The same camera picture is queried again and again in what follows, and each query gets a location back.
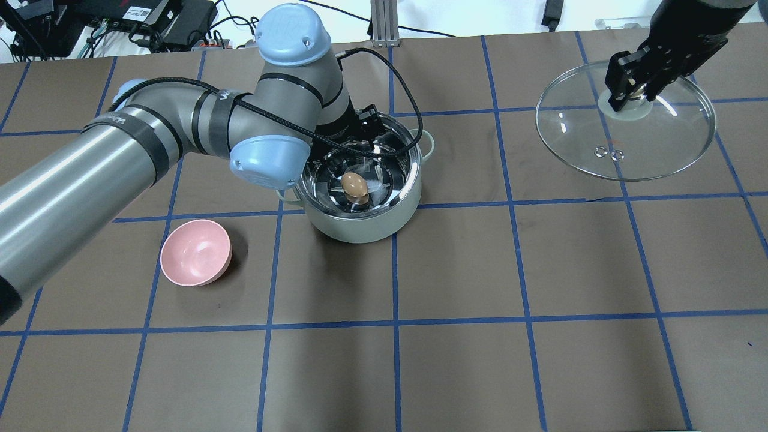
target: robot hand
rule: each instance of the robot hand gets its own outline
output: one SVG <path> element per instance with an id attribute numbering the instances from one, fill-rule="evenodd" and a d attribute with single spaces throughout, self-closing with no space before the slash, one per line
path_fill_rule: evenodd
<path id="1" fill-rule="evenodd" d="M 614 111 L 630 100 L 653 101 L 668 84 L 688 76 L 727 42 L 727 33 L 757 0 L 663 0 L 639 49 L 608 62 L 605 84 Z"/>

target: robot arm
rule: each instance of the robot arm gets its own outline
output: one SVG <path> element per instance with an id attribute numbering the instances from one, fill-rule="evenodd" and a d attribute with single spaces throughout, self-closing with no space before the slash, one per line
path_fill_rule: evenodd
<path id="1" fill-rule="evenodd" d="M 611 57 L 605 84 L 615 111 L 628 101 L 653 101 L 671 82 L 710 59 L 757 0 L 663 0 L 639 49 Z"/>
<path id="2" fill-rule="evenodd" d="M 338 142 L 359 131 L 312 9 L 273 9 L 257 37 L 266 65 L 253 95 L 184 78 L 146 81 L 118 99 L 127 99 L 120 109 L 0 188 L 0 324 L 186 153 L 229 159 L 235 175 L 255 184 L 291 187 L 312 139 L 243 102 Z"/>

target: white label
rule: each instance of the white label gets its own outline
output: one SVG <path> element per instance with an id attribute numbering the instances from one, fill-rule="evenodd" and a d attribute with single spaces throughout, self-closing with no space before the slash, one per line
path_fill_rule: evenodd
<path id="1" fill-rule="evenodd" d="M 130 19 L 131 21 L 144 22 L 147 20 L 149 14 L 152 13 L 152 9 L 138 8 L 131 6 L 128 8 L 128 12 L 125 12 L 123 19 Z"/>

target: white background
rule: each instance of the white background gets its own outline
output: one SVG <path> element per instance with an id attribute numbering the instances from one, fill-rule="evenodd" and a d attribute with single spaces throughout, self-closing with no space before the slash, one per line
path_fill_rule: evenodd
<path id="1" fill-rule="evenodd" d="M 284 0 L 225 0 L 234 15 L 246 18 L 261 17 L 272 7 L 285 3 Z M 369 0 L 325 0 L 319 1 L 333 5 L 363 17 L 370 16 Z M 16 7 L 18 0 L 9 0 Z M 415 28 L 436 30 L 457 36 L 496 35 L 515 33 L 546 32 L 541 25 L 546 0 L 398 0 L 399 24 Z M 660 0 L 564 0 L 563 15 L 558 31 L 595 30 L 595 20 L 610 18 L 650 17 Z M 306 4 L 315 9 L 323 20 L 334 42 L 357 42 L 366 40 L 368 23 L 344 14 Z M 219 4 L 217 20 L 228 16 L 223 4 Z M 762 18 L 754 6 L 742 22 L 760 22 Z M 250 32 L 245 26 L 235 26 L 226 22 L 217 27 L 222 36 L 233 41 L 233 46 L 241 45 L 250 39 Z M 76 57 L 90 28 L 81 36 L 71 57 Z M 0 37 L 7 43 L 13 40 L 13 33 L 7 28 L 0 28 Z M 435 37 L 421 33 L 400 31 L 401 38 Z M 133 55 L 146 53 L 127 41 L 125 33 L 113 33 L 97 49 L 96 55 Z M 0 62 L 12 61 L 8 50 L 0 43 Z"/>

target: pink bowl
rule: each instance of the pink bowl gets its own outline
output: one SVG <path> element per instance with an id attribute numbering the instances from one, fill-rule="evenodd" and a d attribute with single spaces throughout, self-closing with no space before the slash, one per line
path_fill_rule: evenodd
<path id="1" fill-rule="evenodd" d="M 219 278 L 230 265 L 232 244 L 221 225 L 197 219 L 170 233 L 160 252 L 160 266 L 169 281 L 199 287 Z"/>

